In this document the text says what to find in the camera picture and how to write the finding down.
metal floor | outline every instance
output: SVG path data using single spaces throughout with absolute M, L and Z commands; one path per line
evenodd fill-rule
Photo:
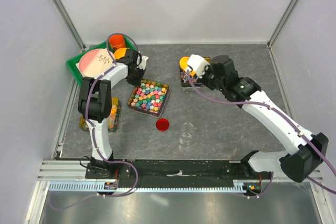
M 162 114 L 170 122 L 166 132 L 155 127 L 156 119 L 132 112 L 127 100 L 133 86 L 119 82 L 112 96 L 121 100 L 117 132 L 109 133 L 115 158 L 146 159 L 241 159 L 251 150 L 281 151 L 282 145 L 256 119 L 237 106 L 225 106 L 205 100 L 192 89 L 181 87 L 179 59 L 191 54 L 215 57 L 229 55 L 240 76 L 255 80 L 281 109 L 285 109 L 275 71 L 266 45 L 142 45 L 149 57 L 144 78 L 167 83 L 171 94 Z M 217 99 L 217 91 L 202 88 Z M 78 97 L 73 104 L 62 158 L 91 155 L 89 132 L 79 128 Z M 192 123 L 196 132 L 189 147 L 178 143 L 180 126 Z
M 92 193 L 52 192 L 55 207 L 66 207 Z M 53 211 L 47 204 L 41 224 L 322 224 L 308 183 L 273 183 L 259 199 L 226 193 L 133 193 L 94 197 L 70 209 Z

clear glass cup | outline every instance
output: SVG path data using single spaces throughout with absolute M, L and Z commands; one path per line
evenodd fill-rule
M 189 146 L 192 144 L 193 135 L 195 133 L 195 127 L 192 123 L 183 123 L 180 129 L 179 142 L 183 146 Z

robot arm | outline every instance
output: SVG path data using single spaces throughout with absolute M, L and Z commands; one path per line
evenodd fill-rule
M 110 146 L 108 137 L 107 118 L 112 109 L 111 89 L 122 79 L 126 79 L 131 85 L 138 86 L 145 72 L 148 57 L 142 56 L 138 51 L 127 49 L 124 57 L 117 60 L 113 71 L 108 72 L 95 85 L 93 93 L 98 93 L 98 96 L 93 96 L 89 105 L 89 119 L 93 123 L 88 124 L 91 141 L 92 141 L 92 156 L 93 162 L 102 161 L 93 144 L 92 132 L 95 129 L 94 135 L 99 146 L 101 155 L 106 159 L 113 159 L 113 151 Z M 78 111 L 85 117 L 88 94 L 94 82 L 94 78 L 84 77 L 80 87 Z
M 233 61 L 228 56 L 217 56 L 212 59 L 212 63 L 208 63 L 201 56 L 191 55 L 184 70 L 197 75 L 199 81 L 211 90 L 219 90 L 228 101 L 259 102 L 277 109 L 296 125 L 323 155 L 326 154 L 327 137 L 322 133 L 313 135 L 282 112 L 252 79 L 239 77 Z M 238 106 L 258 119 L 285 147 L 283 152 L 253 151 L 246 155 L 241 161 L 247 165 L 249 172 L 284 172 L 292 180 L 302 182 L 322 163 L 322 159 L 279 114 L 255 104 Z

plastic container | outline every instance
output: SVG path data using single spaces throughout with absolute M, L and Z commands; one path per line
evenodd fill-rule
M 141 88 L 142 86 L 135 87 L 133 89 L 133 91 L 131 93 L 131 96 L 130 96 L 128 102 L 127 102 L 128 107 L 132 111 L 139 112 L 139 113 L 142 113 L 142 114 L 145 114 L 145 115 L 149 115 L 149 116 L 152 116 L 152 117 L 155 117 L 155 118 L 159 118 L 161 116 L 162 112 L 163 112 L 163 109 L 164 109 L 164 107 L 165 107 L 165 105 L 167 103 L 168 96 L 170 94 L 169 85 L 168 84 L 164 84 L 164 83 L 160 83 L 160 82 L 156 82 L 156 81 L 147 80 L 147 79 L 142 79 L 141 83 L 148 84 L 149 86 L 153 85 L 154 86 L 154 88 L 153 88 L 154 90 L 155 90 L 155 87 L 158 88 L 157 90 L 159 90 L 159 89 L 163 90 L 163 88 L 165 89 L 165 93 L 164 94 L 161 94 L 161 95 L 159 95 L 159 94 L 150 95 L 149 94 L 150 97 L 145 99 L 146 100 L 146 104 L 151 103 L 150 106 L 154 107 L 154 104 L 152 102 L 153 101 L 152 97 L 158 95 L 159 96 L 159 100 L 160 100 L 160 97 L 163 97 L 162 101 L 160 101 L 161 102 L 160 106 L 156 107 L 156 108 L 158 108 L 158 110 L 154 111 L 153 109 L 150 109 L 150 108 L 149 109 L 148 108 L 143 108 L 142 104 L 143 104 L 144 100 L 141 100 L 142 102 L 140 104 L 140 107 L 139 107 L 139 104 L 137 104 L 137 103 L 134 102 L 134 99 L 137 99 L 139 101 L 140 98 L 137 98 L 137 95 L 139 96 L 139 94 L 137 94 L 137 92 L 139 91 L 139 88 Z
M 136 48 L 134 47 L 134 45 L 127 38 L 124 38 L 124 39 L 125 39 L 126 47 L 136 50 Z M 68 68 L 70 69 L 71 73 L 73 74 L 75 80 L 77 81 L 77 83 L 79 85 L 82 84 L 83 76 L 79 72 L 76 64 L 79 62 L 80 58 L 82 58 L 82 56 L 84 54 L 86 54 L 87 52 L 89 52 L 91 50 L 97 49 L 97 48 L 106 48 L 106 41 L 104 41 L 103 43 L 101 43 L 101 44 L 99 44 L 99 45 L 97 45 L 95 47 L 90 48 L 89 50 L 87 50 L 85 52 L 82 52 L 81 54 L 79 54 L 79 55 L 71 58 L 70 60 L 68 60 L 66 62 Z
M 183 146 L 191 145 L 194 133 L 195 127 L 192 123 L 183 123 L 180 128 L 179 143 Z
M 113 50 L 126 47 L 125 38 L 121 34 L 115 34 L 110 38 L 110 47 Z
M 191 88 L 191 84 L 189 83 L 189 79 L 188 79 L 188 75 L 187 73 L 181 68 L 181 60 L 184 59 L 184 58 L 187 58 L 187 57 L 182 57 L 180 59 L 180 81 L 181 81 L 181 86 L 182 88 Z M 204 58 L 207 62 L 210 62 L 210 58 L 209 57 L 205 57 Z M 202 83 L 199 81 L 199 79 L 195 79 L 195 77 L 191 76 L 191 79 L 195 85 L 195 87 L 200 87 L 202 86 Z
M 108 132 L 116 132 L 117 131 L 120 111 L 121 111 L 121 103 L 120 103 L 118 97 L 112 97 L 112 110 L 111 110 L 111 114 L 107 118 L 107 120 L 108 120 L 108 122 L 107 122 Z M 80 117 L 79 127 L 83 131 L 89 131 L 88 125 L 87 125 L 86 120 L 83 117 L 83 115 Z

aluminum frame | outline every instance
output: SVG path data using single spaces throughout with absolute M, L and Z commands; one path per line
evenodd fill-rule
M 73 35 L 76 43 L 78 46 L 84 51 L 86 45 L 83 43 L 79 33 L 77 32 L 68 12 L 66 11 L 63 3 L 61 0 L 52 0 L 54 4 L 56 5 L 58 11 L 60 12 L 60 15 L 62 16 L 65 24 L 68 26 L 71 34 Z M 287 93 L 285 91 L 284 85 L 281 82 L 280 74 L 277 68 L 276 61 L 273 57 L 271 47 L 274 44 L 275 40 L 277 39 L 279 33 L 281 32 L 283 26 L 287 22 L 290 14 L 292 13 L 293 9 L 295 8 L 296 4 L 299 0 L 291 0 L 288 4 L 283 16 L 281 17 L 276 29 L 274 30 L 272 36 L 270 37 L 270 40 L 268 41 L 267 45 L 269 48 L 270 56 L 273 62 L 273 66 L 276 72 L 276 76 L 278 79 L 278 83 L 280 86 L 281 94 L 283 97 L 283 100 L 285 102 L 287 114 L 292 117 L 291 114 L 291 107 L 290 103 L 288 101 Z M 54 152 L 51 157 L 51 159 L 54 159 L 57 154 L 61 154 L 62 146 L 65 138 L 65 133 L 67 130 L 68 122 L 70 119 L 71 114 L 71 108 L 72 104 L 75 100 L 76 93 L 78 90 L 78 85 L 75 80 L 73 80 L 71 84 L 71 91 L 69 94 L 69 99 L 67 103 L 67 107 L 64 112 L 63 121 L 59 128 L 58 135 L 57 135 L 57 141 L 54 146 Z M 49 161 L 43 161 L 41 165 L 41 169 L 37 178 L 37 182 L 35 185 L 33 197 L 31 199 L 28 212 L 25 219 L 25 224 L 35 224 L 39 223 L 41 219 L 41 215 L 43 213 L 43 207 L 45 205 L 46 199 L 47 199 L 47 192 L 51 181 L 86 181 L 85 179 L 85 172 L 86 169 L 79 165 L 78 161 L 55 161 L 55 160 L 49 160 Z M 311 177 L 316 179 L 317 181 L 323 183 L 322 176 L 320 174 L 320 171 L 317 170 L 311 174 Z M 256 182 L 256 180 L 235 180 L 236 182 Z M 291 181 L 285 174 L 283 173 L 275 173 L 274 174 L 274 180 L 273 183 L 293 183 L 294 185 L 297 183 L 294 183 Z M 320 187 L 314 185 L 312 182 L 309 182 L 313 197 L 316 202 L 316 205 L 318 207 L 318 211 L 322 220 L 323 224 L 336 224 L 335 216 L 333 213 L 333 209 L 330 203 L 329 195 Z
M 37 183 L 35 186 L 33 198 L 30 202 L 29 210 L 26 216 L 25 224 L 39 223 L 42 218 L 43 207 L 46 203 L 47 192 L 50 182 L 53 181 L 71 181 L 71 182 L 84 182 L 93 181 L 92 179 L 85 179 L 86 169 L 79 165 L 77 160 L 73 161 L 43 161 L 40 172 L 38 174 Z M 311 173 L 311 177 L 316 181 L 323 183 L 322 176 L 319 170 L 315 170 Z M 97 182 L 113 182 L 114 179 L 97 179 Z M 255 183 L 258 180 L 234 180 L 234 182 L 243 183 Z M 318 186 L 314 185 L 309 180 L 304 182 L 309 183 L 313 192 L 313 198 L 318 207 L 320 218 L 323 224 L 336 224 L 334 216 L 332 214 L 332 208 L 329 198 L 326 197 L 325 192 Z M 275 173 L 273 183 L 291 183 L 297 185 L 291 181 L 284 173 Z

